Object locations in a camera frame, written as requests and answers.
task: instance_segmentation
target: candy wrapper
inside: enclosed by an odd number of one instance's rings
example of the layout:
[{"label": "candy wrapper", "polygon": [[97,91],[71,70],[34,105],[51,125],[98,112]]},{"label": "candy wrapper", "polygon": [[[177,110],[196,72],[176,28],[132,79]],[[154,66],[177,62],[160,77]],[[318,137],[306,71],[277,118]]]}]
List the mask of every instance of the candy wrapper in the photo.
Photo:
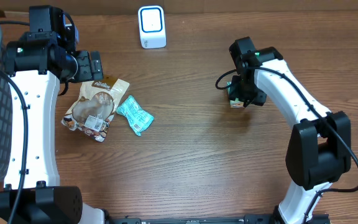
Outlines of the candy wrapper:
[{"label": "candy wrapper", "polygon": [[128,82],[113,77],[83,82],[80,96],[66,112],[62,124],[72,131],[79,129],[103,142],[114,112],[128,87]]},{"label": "candy wrapper", "polygon": [[154,117],[144,111],[133,96],[129,96],[128,99],[118,107],[117,114],[127,118],[129,126],[138,136],[140,136],[140,133],[145,131],[154,120]]}]

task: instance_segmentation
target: wood grain surface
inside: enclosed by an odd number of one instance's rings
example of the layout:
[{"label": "wood grain surface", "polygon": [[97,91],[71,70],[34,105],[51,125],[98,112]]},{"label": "wood grain surface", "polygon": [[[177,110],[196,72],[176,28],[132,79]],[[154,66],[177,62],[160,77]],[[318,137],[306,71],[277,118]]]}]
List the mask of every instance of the wood grain surface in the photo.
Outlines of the wood grain surface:
[{"label": "wood grain surface", "polygon": [[165,13],[358,10],[358,0],[0,0],[0,11],[9,16],[46,4],[76,16],[137,15],[140,7],[153,5]]},{"label": "wood grain surface", "polygon": [[[104,74],[131,84],[124,99],[133,95],[155,117],[138,137],[117,115],[105,142],[98,143],[60,124],[80,85],[58,98],[61,184],[79,186],[87,204],[114,217],[271,213],[284,198],[291,131],[283,116],[269,99],[263,107],[231,109],[227,93],[214,87],[217,77],[234,68],[229,46],[245,36],[257,48],[276,47],[316,99],[348,114],[358,155],[358,11],[167,14],[167,47],[158,50],[140,46],[136,16],[74,21],[78,49],[100,51]],[[25,30],[4,26],[4,41]],[[353,164],[334,187],[357,184]],[[329,213],[332,223],[358,223],[358,192],[328,193],[315,212]]]}]

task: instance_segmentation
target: black cable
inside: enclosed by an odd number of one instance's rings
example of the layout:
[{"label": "black cable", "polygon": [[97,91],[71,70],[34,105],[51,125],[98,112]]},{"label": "black cable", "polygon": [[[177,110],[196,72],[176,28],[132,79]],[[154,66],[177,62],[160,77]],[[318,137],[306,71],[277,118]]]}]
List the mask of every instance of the black cable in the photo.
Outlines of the black cable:
[{"label": "black cable", "polygon": [[12,212],[11,212],[11,215],[9,216],[9,220],[8,220],[8,224],[11,224],[13,221],[13,218],[16,214],[17,207],[19,206],[19,200],[20,200],[20,197],[21,197],[21,194],[23,191],[25,171],[26,171],[25,166],[26,166],[26,162],[27,162],[27,144],[28,144],[28,138],[29,138],[29,121],[28,121],[28,117],[27,117],[27,105],[24,101],[23,94],[21,93],[19,87],[17,87],[17,85],[14,83],[14,81],[12,81],[11,78],[9,78],[9,76],[1,70],[0,70],[0,77],[3,78],[4,80],[6,80],[9,84],[11,84],[13,89],[16,91],[16,93],[20,99],[20,103],[22,104],[22,111],[23,111],[24,129],[23,129],[22,168],[21,168],[21,172],[20,172],[20,181],[19,181],[19,187],[17,188],[16,199],[13,204]]},{"label": "black cable", "polygon": [[67,91],[68,91],[68,82],[65,82],[65,89],[61,93],[59,93],[58,96],[63,96],[64,94],[67,93]]},{"label": "black cable", "polygon": [[[316,111],[316,109],[314,108],[314,106],[306,99],[306,97],[304,96],[304,94],[302,93],[302,91],[298,88],[298,86],[291,80],[289,79],[284,73],[280,73],[276,70],[272,70],[269,68],[263,68],[263,67],[247,67],[247,70],[264,70],[273,74],[276,74],[278,76],[280,76],[281,78],[285,79],[294,89],[295,91],[299,94],[299,96],[302,98],[302,100],[306,103],[306,105],[308,106],[308,108],[310,109],[310,111],[313,112],[314,115],[316,115],[320,121],[323,122],[323,124],[328,128],[328,131],[335,136],[335,138],[341,142],[341,144],[347,149],[347,151],[349,152],[349,154],[351,155],[354,163],[356,164],[357,168],[358,168],[358,158],[356,157],[356,155],[354,154],[354,152],[352,151],[352,149],[343,141],[342,137],[340,137],[340,135],[338,135],[338,133],[335,131],[335,129],[328,124],[328,122]],[[351,189],[323,189],[323,190],[319,190],[316,192],[316,195],[314,195],[311,203],[308,206],[308,209],[305,212],[305,216],[303,218],[303,222],[302,223],[306,223],[306,220],[308,218],[308,214],[310,213],[311,209],[313,208],[314,203],[316,203],[317,198],[319,196],[321,196],[323,193],[325,192],[356,192],[358,191],[358,186],[351,188]]]},{"label": "black cable", "polygon": [[28,22],[21,22],[21,21],[0,21],[0,25],[2,24],[17,24],[17,25],[25,25],[25,26],[30,25]]},{"label": "black cable", "polygon": [[222,80],[222,78],[224,78],[226,75],[229,75],[229,74],[232,74],[233,72],[236,72],[237,70],[236,69],[233,69],[233,70],[230,70],[228,72],[226,72],[225,74],[221,75],[218,80],[216,80],[216,83],[215,83],[215,87],[218,89],[218,90],[225,90],[227,88],[230,88],[232,86],[234,86],[236,83],[230,83],[229,85],[225,86],[225,87],[219,87],[218,84],[219,82]]},{"label": "black cable", "polygon": [[71,18],[71,16],[69,15],[69,13],[63,11],[63,14],[67,17],[67,19],[71,22],[72,26],[75,27],[74,25],[74,21],[73,19]]}]

